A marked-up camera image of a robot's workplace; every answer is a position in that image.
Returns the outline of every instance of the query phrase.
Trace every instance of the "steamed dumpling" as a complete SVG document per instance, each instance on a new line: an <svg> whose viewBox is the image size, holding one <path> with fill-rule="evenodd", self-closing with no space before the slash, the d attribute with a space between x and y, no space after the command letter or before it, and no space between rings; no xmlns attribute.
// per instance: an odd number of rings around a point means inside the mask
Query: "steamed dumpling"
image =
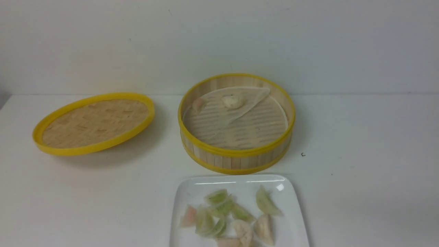
<svg viewBox="0 0 439 247"><path fill-rule="evenodd" d="M268 214L261 215L254 225L255 233L265 244L274 246L273 234L271 232L271 221Z"/></svg>
<svg viewBox="0 0 439 247"><path fill-rule="evenodd" d="M193 208L191 205L188 205L186 208L186 213L181 217L180 227L191 227L195 225L195 214L197 210Z"/></svg>
<svg viewBox="0 0 439 247"><path fill-rule="evenodd" d="M213 219L205 207L199 207L195 214L195 233L200 236L208 235L213 229Z"/></svg>
<svg viewBox="0 0 439 247"><path fill-rule="evenodd" d="M226 231L226 219L221 218L212 228L209 234L206 235L208 238L221 237L221 235Z"/></svg>
<svg viewBox="0 0 439 247"><path fill-rule="evenodd" d="M268 197L268 193L262 185L258 192L256 192L256 204L258 205L258 208L265 214L282 215L281 211Z"/></svg>
<svg viewBox="0 0 439 247"><path fill-rule="evenodd" d="M229 109L238 109L244 105L244 98L240 95L224 96L222 98L223 104Z"/></svg>
<svg viewBox="0 0 439 247"><path fill-rule="evenodd" d="M228 195L226 189L220 189L205 196L204 201L209 205L215 205L223 202Z"/></svg>
<svg viewBox="0 0 439 247"><path fill-rule="evenodd" d="M251 213L249 213L245 208L243 208L238 203L235 203L232 209L232 217L235 220L243 220L247 223L252 223L255 221L255 217Z"/></svg>
<svg viewBox="0 0 439 247"><path fill-rule="evenodd" d="M243 220L234 220L232 226L241 241L242 247L250 247L253 240L253 231L250 225Z"/></svg>
<svg viewBox="0 0 439 247"><path fill-rule="evenodd" d="M239 238L220 238L216 240L218 247L241 247Z"/></svg>
<svg viewBox="0 0 439 247"><path fill-rule="evenodd" d="M209 213L217 218L221 218L229 215L235 204L233 203L232 196L228 196L223 202L209 207Z"/></svg>

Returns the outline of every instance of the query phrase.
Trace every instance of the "yellow rim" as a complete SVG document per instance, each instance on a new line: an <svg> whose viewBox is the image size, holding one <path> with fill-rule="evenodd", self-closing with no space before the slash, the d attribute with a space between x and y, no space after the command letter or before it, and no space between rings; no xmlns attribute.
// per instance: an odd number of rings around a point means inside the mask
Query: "yellow rim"
<svg viewBox="0 0 439 247"><path fill-rule="evenodd" d="M66 114L67 112L70 112L78 107L88 105L94 102L103 101L103 100L112 100L112 99L131 99L136 100L144 103L149 110L148 117L139 125L134 127L132 130L125 132L122 135L116 136L114 138L111 138L109 140L99 142L96 144L84 146L84 147L78 147L78 148L70 148L70 149L57 149L52 148L44 144L43 142L43 132L49 126L50 123L52 123L55 119L58 117ZM154 112L154 104L152 103L152 100L148 98L147 96L143 94L136 94L136 93L111 93L111 94L102 94L93 96L90 98L85 98L76 102L73 102L71 104L65 105L58 110L52 112L51 114L47 115L45 118L43 118L33 130L32 138L36 144L36 146L43 152L53 154L53 155L60 155L60 156L73 156L73 155L82 155L87 153L93 153L97 151L101 151L110 147L113 147L115 145L118 145L138 133L140 133L144 128L146 128L151 121L153 120L155 115Z"/></svg>
<svg viewBox="0 0 439 247"><path fill-rule="evenodd" d="M221 167L216 167L213 166L211 164L208 164L202 160L200 160L199 158L197 158L195 155L193 155L189 149L187 149L186 145L183 142L183 147L184 150L186 150L187 154L189 154L189 156L198 164L200 164L201 166L211 170L211 171L215 171L215 172L219 172L219 173L223 173L223 174L228 174L228 175L245 175L245 174L251 174L251 173L255 173L258 171L262 171L265 170L271 166L273 166L274 164L276 164L280 159L282 159L282 157L285 155L285 153L288 151L288 148L290 147L290 143L291 140L288 141L287 147L285 148L284 151L281 152L281 154L279 154L279 156L272 160L270 163L267 163L265 165L262 165L260 167L255 167L255 168L250 168L250 169L241 169L241 170L232 170L232 169L226 169L226 168L221 168Z"/></svg>
<svg viewBox="0 0 439 247"><path fill-rule="evenodd" d="M197 88L199 85L209 81L209 80L213 80L213 79L217 79L220 77L225 77L225 76L248 76L248 77L253 77L253 78L257 78L259 80L262 80L264 82L267 82L271 85L273 85L274 87L276 87L277 89L279 89L289 100L290 104L291 104L291 108L293 109L293 119L291 120L291 122L288 125L287 130L276 140L274 140L273 142L264 145L264 146L260 146L258 148L254 148L254 149L245 149L245 150L233 150L233 149L222 149L222 148L218 148L209 144L206 144L200 140L198 140L196 137L194 137L185 127L185 125L183 124L183 118L181 116L181 109L183 107L183 102L185 100L185 98L193 91L195 90L195 88ZM292 131L293 125L294 125L294 121L295 121L295 110L294 110L294 103L291 100L290 96L287 94L287 92L281 88L280 86L277 86L275 83L259 77L259 76L255 76L255 75L251 75L251 74L245 74L245 73L232 73L232 74L222 74L222 75L217 75L217 76L213 76L210 77L208 79L205 79L199 83L197 83L196 85L194 85L193 87L191 87L189 89L189 91L187 91L187 93L183 96L183 98L181 99L180 102L180 106L178 107L178 124L180 126L180 129L182 130L184 136L189 139L189 141L191 141L195 146L213 153L213 154L217 154L217 155L224 155L224 156L228 156L228 157L246 157L246 156L254 156L254 155L259 155L261 153L265 153L267 151L269 151L270 149L272 149L273 147L277 146L279 143L285 141L285 139L288 138L289 133Z"/></svg>

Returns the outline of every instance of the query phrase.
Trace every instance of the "white plate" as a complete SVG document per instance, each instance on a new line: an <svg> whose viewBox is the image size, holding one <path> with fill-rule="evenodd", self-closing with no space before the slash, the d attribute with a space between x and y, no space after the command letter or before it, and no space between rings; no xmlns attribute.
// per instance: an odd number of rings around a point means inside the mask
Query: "white plate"
<svg viewBox="0 0 439 247"><path fill-rule="evenodd" d="M195 227L180 228L180 218L188 204L198 207L205 204L203 197L219 189L227 189L237 203L245 207L253 216L259 217L262 212L256 205L256 191L263 185L270 193L274 204L282 211L283 216L272 217L275 246L309 247L305 224L300 211L299 202L293 185L279 175L243 175L198 177L183 181L178 186L172 215L170 247L216 247L212 239L205 239L195 234ZM227 225L226 236L236 236L230 224Z"/></svg>

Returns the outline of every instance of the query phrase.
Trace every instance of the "bamboo steamer lid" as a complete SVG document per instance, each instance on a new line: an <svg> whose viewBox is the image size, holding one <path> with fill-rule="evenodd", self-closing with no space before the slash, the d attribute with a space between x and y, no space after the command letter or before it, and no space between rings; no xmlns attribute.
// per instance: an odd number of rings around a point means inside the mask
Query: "bamboo steamer lid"
<svg viewBox="0 0 439 247"><path fill-rule="evenodd" d="M80 155L120 144L142 131L154 117L152 101L141 94L114 93L66 105L35 127L43 152Z"/></svg>

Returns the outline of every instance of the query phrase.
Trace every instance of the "white wall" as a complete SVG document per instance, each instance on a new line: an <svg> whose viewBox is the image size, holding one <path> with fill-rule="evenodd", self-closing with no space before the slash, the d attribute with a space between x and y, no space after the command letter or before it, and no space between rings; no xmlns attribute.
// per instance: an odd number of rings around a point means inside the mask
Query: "white wall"
<svg viewBox="0 0 439 247"><path fill-rule="evenodd" d="M13 94L182 94L219 73L291 93L439 92L438 0L0 0Z"/></svg>

